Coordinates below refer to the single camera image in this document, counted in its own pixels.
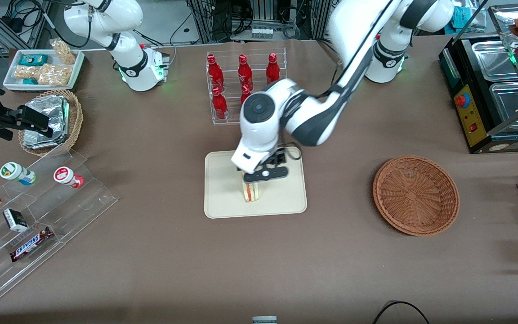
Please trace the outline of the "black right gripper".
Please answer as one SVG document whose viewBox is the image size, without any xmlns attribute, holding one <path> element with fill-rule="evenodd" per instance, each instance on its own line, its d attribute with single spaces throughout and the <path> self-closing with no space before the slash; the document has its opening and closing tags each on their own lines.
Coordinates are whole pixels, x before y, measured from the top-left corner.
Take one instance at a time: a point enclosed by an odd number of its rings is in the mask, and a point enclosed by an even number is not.
<svg viewBox="0 0 518 324">
<path fill-rule="evenodd" d="M 49 127 L 49 117 L 31 107 L 18 107 L 15 110 L 7 109 L 0 115 L 0 136 L 13 136 L 9 129 L 18 130 L 18 135 L 24 136 L 27 132 L 36 133 L 45 138 L 52 138 L 55 130 Z"/>
</svg>

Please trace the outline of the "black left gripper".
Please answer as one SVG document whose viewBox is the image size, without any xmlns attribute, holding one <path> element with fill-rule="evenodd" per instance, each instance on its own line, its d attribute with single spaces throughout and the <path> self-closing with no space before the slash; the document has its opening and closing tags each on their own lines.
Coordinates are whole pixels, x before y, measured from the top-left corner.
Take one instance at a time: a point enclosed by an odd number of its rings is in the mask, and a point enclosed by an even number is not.
<svg viewBox="0 0 518 324">
<path fill-rule="evenodd" d="M 267 160 L 261 162 L 253 173 L 243 173 L 243 186 L 249 186 L 249 183 L 263 184 L 269 180 L 285 178 L 289 171 L 284 164 L 286 164 L 286 151 L 276 150 Z"/>
</svg>

